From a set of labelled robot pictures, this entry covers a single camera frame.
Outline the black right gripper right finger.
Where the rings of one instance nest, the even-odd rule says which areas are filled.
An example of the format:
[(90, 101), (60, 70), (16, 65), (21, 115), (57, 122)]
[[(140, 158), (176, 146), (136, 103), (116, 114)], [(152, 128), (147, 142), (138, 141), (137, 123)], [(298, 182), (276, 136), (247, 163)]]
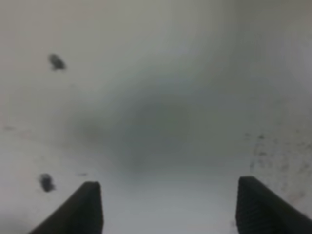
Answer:
[(310, 234), (312, 220), (253, 176), (238, 180), (235, 221), (240, 234)]

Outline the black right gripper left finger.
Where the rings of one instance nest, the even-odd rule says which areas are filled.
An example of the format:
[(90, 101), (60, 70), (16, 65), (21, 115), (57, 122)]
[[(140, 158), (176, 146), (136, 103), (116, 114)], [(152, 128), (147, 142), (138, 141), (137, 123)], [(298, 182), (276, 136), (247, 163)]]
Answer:
[(101, 234), (104, 227), (101, 186), (83, 183), (32, 234)]

